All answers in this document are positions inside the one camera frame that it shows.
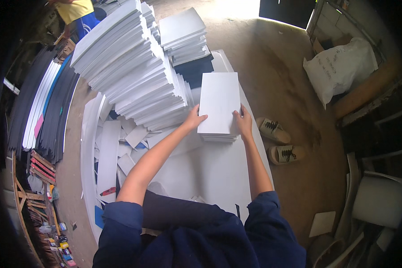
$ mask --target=plastic bag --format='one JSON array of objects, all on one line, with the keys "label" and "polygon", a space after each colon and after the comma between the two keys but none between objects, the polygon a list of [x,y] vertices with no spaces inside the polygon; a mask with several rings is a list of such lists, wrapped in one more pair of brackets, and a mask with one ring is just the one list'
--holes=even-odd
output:
[{"label": "plastic bag", "polygon": [[303,67],[326,109],[332,96],[354,89],[378,69],[370,43],[354,37],[347,45],[336,46],[304,58]]}]

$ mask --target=shoe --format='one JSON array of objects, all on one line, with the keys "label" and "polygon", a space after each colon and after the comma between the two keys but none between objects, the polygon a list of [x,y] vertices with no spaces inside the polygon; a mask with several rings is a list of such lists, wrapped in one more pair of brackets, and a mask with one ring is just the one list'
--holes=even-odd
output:
[{"label": "shoe", "polygon": [[256,125],[262,136],[272,139],[280,144],[289,144],[290,135],[285,132],[279,122],[273,122],[265,117],[256,119]]},{"label": "shoe", "polygon": [[272,163],[282,165],[301,160],[305,157],[305,150],[302,146],[273,146],[268,149],[267,155]]}]

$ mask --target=yellow shirt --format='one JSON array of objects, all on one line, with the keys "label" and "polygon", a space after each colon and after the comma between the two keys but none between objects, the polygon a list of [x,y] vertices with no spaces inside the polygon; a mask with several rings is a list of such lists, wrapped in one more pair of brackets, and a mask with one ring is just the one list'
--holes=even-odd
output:
[{"label": "yellow shirt", "polygon": [[55,7],[65,24],[94,12],[91,0],[75,0],[71,4],[55,3]]}]

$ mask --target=rolled-up sleeve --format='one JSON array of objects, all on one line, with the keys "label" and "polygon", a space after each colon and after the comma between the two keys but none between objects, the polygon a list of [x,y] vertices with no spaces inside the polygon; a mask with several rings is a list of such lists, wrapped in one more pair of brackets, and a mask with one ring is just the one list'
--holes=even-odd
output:
[{"label": "rolled-up sleeve", "polygon": [[93,267],[130,265],[141,248],[143,208],[136,203],[114,202],[106,205],[103,218]]},{"label": "rolled-up sleeve", "polygon": [[305,267],[306,251],[298,244],[289,223],[280,216],[277,193],[260,193],[247,208],[249,217],[244,228],[260,267]]}]

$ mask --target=black foam sheet stack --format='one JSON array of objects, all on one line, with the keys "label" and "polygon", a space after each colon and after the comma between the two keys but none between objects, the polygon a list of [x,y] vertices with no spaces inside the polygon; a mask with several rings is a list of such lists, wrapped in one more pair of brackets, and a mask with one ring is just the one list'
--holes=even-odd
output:
[{"label": "black foam sheet stack", "polygon": [[79,79],[79,74],[75,73],[74,68],[70,68],[70,61],[66,62],[52,89],[43,125],[36,140],[36,151],[52,164],[63,158],[65,124]]},{"label": "black foam sheet stack", "polygon": [[174,67],[176,73],[181,74],[183,79],[189,83],[191,89],[199,88],[202,82],[202,74],[205,72],[213,72],[213,55],[183,63]]},{"label": "black foam sheet stack", "polygon": [[9,151],[16,151],[17,158],[21,158],[22,140],[34,97],[54,56],[54,47],[45,47],[37,54],[15,100],[11,113],[8,149]]}]

